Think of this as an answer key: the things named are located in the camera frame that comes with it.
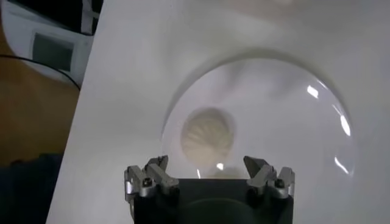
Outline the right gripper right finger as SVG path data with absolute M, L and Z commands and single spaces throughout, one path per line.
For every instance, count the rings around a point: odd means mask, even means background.
M 257 195 L 269 193 L 271 197 L 277 199 L 294 197 L 295 172 L 292 168 L 282 167 L 277 172 L 264 159 L 245 156 L 243 161 L 250 176 L 247 185 L 255 189 Z

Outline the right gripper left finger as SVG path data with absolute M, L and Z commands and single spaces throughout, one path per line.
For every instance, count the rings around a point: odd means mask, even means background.
M 126 202 L 133 202 L 137 196 L 154 197 L 158 190 L 163 195 L 176 196 L 179 193 L 179 180 L 165 172 L 168 161 L 168 155 L 163 155 L 151 158 L 142 169 L 129 166 L 124 171 Z

